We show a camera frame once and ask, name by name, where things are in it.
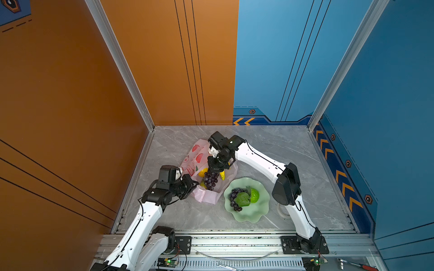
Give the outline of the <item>pink printed plastic bag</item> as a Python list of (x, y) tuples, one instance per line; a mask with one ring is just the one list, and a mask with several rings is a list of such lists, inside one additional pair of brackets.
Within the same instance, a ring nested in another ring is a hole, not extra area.
[[(193, 145), (181, 164), (183, 175), (188, 174), (193, 181), (197, 181), (198, 183), (202, 182), (203, 178), (198, 177), (197, 174), (204, 168), (208, 168), (208, 157), (210, 156), (209, 147), (210, 144), (208, 141), (202, 139), (199, 139)], [(191, 193), (191, 197), (200, 203), (217, 204), (226, 188), (235, 179), (238, 173), (237, 163), (234, 163), (230, 169), (225, 169), (224, 171), (226, 173), (226, 179), (223, 181), (219, 176), (218, 183), (213, 191), (206, 190), (201, 185), (198, 185)]]

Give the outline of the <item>yellow lemon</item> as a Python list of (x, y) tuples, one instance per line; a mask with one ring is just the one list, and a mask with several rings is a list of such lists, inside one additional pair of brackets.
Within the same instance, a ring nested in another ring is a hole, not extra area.
[(204, 177), (206, 177), (207, 175), (208, 175), (208, 168), (204, 168), (203, 170), (201, 170), (198, 174), (197, 174), (197, 176), (198, 177), (200, 177), (200, 178), (204, 178)]

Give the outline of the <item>green lime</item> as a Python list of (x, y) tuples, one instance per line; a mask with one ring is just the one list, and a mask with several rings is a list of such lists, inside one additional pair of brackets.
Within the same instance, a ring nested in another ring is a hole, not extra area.
[(259, 191), (257, 189), (254, 189), (252, 187), (247, 188), (248, 194), (249, 194), (249, 200), (250, 203), (257, 203), (259, 198), (260, 198), (260, 194)]

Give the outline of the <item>yellow banana bunch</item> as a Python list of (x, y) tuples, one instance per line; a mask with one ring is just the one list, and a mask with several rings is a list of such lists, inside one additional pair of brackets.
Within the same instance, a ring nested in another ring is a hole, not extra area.
[(221, 177), (221, 179), (223, 181), (226, 179), (226, 173), (225, 173), (225, 171), (220, 172), (219, 175), (220, 175), (220, 177)]

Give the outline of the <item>dark purple grape bunch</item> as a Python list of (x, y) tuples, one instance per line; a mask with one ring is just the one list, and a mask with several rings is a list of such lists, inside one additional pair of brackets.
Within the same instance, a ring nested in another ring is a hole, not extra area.
[(241, 212), (243, 207), (251, 204), (251, 197), (248, 189), (235, 188), (229, 193), (230, 206), (236, 211)]

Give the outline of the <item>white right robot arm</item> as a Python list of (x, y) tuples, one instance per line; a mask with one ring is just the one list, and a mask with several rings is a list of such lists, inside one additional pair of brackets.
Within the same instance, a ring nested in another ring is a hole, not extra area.
[(273, 160), (252, 147), (247, 140), (234, 135), (226, 138), (215, 132), (208, 139), (209, 171), (222, 172), (234, 162), (243, 162), (265, 175), (274, 185), (272, 197), (288, 211), (296, 228), (295, 250), (302, 254), (329, 254), (325, 237), (315, 226), (306, 211), (302, 198), (301, 182), (295, 164)]

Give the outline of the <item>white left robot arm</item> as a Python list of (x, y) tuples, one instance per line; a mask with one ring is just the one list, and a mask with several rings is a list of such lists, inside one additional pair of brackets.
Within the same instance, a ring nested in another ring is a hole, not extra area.
[(158, 257), (174, 247), (175, 233), (169, 227), (155, 224), (172, 198), (187, 198), (199, 185), (188, 175), (175, 181), (151, 183), (140, 199), (140, 208), (125, 235), (113, 252), (101, 263), (95, 263), (92, 271), (148, 271)]

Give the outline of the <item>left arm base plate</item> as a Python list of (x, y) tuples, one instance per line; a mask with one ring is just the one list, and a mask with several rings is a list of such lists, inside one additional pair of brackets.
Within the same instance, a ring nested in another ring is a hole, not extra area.
[(187, 255), (191, 253), (192, 237), (191, 236), (175, 236), (169, 238), (168, 246), (163, 252), (165, 255), (176, 254), (178, 251), (183, 251)]

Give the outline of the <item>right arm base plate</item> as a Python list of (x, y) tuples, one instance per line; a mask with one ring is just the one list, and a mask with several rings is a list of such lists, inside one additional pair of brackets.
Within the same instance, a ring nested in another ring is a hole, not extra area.
[(329, 254), (329, 248), (324, 237), (312, 237), (310, 239), (299, 236), (280, 237), (281, 247), (285, 255), (289, 254)]

